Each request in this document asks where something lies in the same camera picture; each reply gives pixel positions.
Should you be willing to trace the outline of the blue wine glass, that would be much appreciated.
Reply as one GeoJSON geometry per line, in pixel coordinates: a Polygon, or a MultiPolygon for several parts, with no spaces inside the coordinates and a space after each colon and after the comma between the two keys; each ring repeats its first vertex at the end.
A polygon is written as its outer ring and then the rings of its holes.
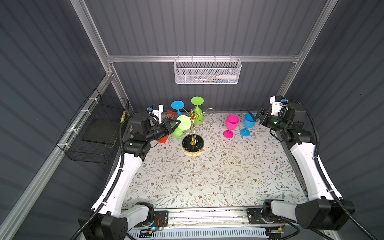
{"type": "Polygon", "coordinates": [[[177,111],[176,113],[178,116],[183,115],[181,112],[181,109],[183,109],[184,106],[185,106],[185,103],[182,101],[174,101],[171,103],[171,107],[177,111]]]}
{"type": "Polygon", "coordinates": [[[256,122],[253,122],[247,113],[244,118],[244,128],[240,130],[240,134],[243,137],[249,137],[251,135],[250,128],[252,128],[255,124],[256,122]]]}

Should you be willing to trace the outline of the pink wine glass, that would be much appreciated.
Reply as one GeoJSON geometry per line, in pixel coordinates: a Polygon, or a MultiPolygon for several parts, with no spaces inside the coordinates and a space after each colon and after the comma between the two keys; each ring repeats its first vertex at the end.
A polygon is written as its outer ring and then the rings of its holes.
{"type": "Polygon", "coordinates": [[[238,126],[239,124],[239,117],[236,115],[229,115],[226,119],[226,127],[227,130],[223,132],[223,135],[227,139],[231,139],[234,136],[233,130],[238,126]]]}

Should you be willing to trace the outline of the red wine glass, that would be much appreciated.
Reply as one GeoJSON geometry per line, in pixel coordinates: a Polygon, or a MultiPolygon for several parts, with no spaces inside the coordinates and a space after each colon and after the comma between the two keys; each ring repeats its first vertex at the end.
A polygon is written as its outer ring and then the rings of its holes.
{"type": "Polygon", "coordinates": [[[164,144],[168,137],[177,129],[180,121],[170,118],[160,120],[162,114],[160,110],[154,110],[153,113],[159,119],[159,123],[155,127],[155,140],[161,144],[164,144]]]}

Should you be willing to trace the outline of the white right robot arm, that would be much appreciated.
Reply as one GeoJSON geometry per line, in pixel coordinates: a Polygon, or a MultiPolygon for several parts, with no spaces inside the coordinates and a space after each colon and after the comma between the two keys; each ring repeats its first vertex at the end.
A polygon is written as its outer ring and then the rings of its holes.
{"type": "Polygon", "coordinates": [[[312,231],[340,230],[347,221],[354,220],[355,206],[344,200],[321,161],[320,137],[312,116],[295,100],[272,101],[271,105],[269,110],[249,114],[282,143],[308,200],[293,204],[267,199],[261,210],[264,221],[273,223],[284,219],[312,231]],[[305,118],[309,118],[312,132],[304,129],[305,118]]]}

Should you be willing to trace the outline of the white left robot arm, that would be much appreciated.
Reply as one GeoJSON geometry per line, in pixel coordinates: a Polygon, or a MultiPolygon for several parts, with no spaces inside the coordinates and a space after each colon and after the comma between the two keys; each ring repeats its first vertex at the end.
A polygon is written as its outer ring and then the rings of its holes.
{"type": "Polygon", "coordinates": [[[91,210],[81,212],[80,227],[72,236],[73,240],[80,234],[87,240],[123,240],[136,225],[153,221],[152,204],[139,202],[122,211],[125,194],[151,149],[151,142],[169,136],[181,123],[168,118],[160,120],[155,111],[125,117],[119,127],[121,155],[118,164],[91,210]]]}

